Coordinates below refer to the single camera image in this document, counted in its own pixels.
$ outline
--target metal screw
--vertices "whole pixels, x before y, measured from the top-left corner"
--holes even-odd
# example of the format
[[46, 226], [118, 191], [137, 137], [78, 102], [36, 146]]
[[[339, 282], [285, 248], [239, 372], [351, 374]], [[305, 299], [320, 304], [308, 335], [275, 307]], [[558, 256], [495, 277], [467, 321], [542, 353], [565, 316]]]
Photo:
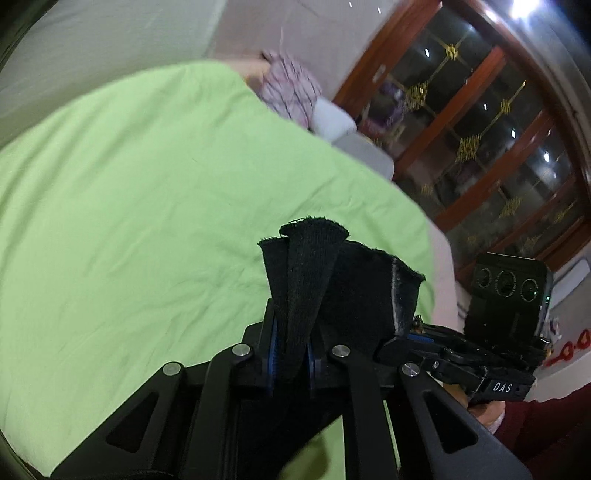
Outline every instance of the metal screw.
[[333, 347], [333, 355], [334, 356], [344, 358], [346, 356], [349, 356], [350, 353], [351, 353], [351, 348], [349, 348], [346, 345], [335, 345]]
[[418, 365], [411, 362], [402, 366], [402, 373], [404, 375], [408, 375], [409, 377], [416, 377], [420, 371], [421, 369], [418, 367]]
[[232, 353], [236, 356], [245, 356], [251, 352], [251, 348], [245, 343], [239, 343], [232, 347]]
[[181, 365], [177, 362], [169, 362], [162, 367], [162, 373], [173, 377], [181, 371]]

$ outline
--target ceiling light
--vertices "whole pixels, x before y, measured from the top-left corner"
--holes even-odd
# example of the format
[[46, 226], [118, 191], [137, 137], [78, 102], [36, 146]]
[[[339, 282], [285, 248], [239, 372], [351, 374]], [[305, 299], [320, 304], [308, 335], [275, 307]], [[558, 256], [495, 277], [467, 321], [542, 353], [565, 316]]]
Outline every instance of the ceiling light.
[[525, 18], [532, 13], [540, 3], [540, 0], [513, 0], [513, 7], [511, 7], [511, 17]]

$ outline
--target bed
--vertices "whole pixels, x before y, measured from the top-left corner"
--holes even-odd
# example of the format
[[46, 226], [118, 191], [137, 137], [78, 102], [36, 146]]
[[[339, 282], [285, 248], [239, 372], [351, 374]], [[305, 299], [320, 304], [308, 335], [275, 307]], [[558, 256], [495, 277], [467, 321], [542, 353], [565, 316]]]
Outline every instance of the bed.
[[[0, 430], [43, 475], [164, 363], [207, 361], [261, 320], [256, 243], [289, 220], [325, 216], [399, 256], [426, 277], [417, 313], [457, 322], [449, 246], [419, 207], [222, 63], [59, 108], [0, 151], [0, 205]], [[290, 478], [321, 451], [341, 478], [341, 428]]]

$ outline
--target black mount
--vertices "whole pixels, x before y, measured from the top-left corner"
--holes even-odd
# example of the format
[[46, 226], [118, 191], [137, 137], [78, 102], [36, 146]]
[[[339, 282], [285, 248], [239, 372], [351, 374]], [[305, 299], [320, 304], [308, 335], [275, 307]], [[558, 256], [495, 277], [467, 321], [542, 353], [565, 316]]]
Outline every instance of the black mount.
[[[316, 325], [297, 378], [282, 384], [274, 372], [276, 328], [269, 301], [242, 343], [205, 364], [164, 365], [51, 477], [271, 480], [342, 415], [347, 479], [396, 480], [385, 400], [404, 479], [531, 479], [427, 373], [464, 385], [472, 400], [522, 399], [532, 377], [462, 335], [418, 323], [371, 359], [327, 344]], [[501, 381], [515, 386], [499, 392]]]

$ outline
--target hand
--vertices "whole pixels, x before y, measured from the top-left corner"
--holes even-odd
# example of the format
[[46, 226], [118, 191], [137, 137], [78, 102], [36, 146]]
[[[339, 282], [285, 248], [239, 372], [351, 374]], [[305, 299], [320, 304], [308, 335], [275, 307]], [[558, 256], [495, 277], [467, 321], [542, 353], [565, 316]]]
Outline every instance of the hand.
[[490, 427], [505, 411], [505, 402], [498, 400], [493, 400], [481, 405], [474, 405], [473, 407], [468, 408], [468, 397], [459, 385], [443, 384], [443, 388], [461, 403], [464, 408], [467, 408], [468, 411], [485, 427]]
[[505, 402], [493, 400], [481, 405], [474, 405], [468, 411], [485, 427], [490, 427], [505, 411]]

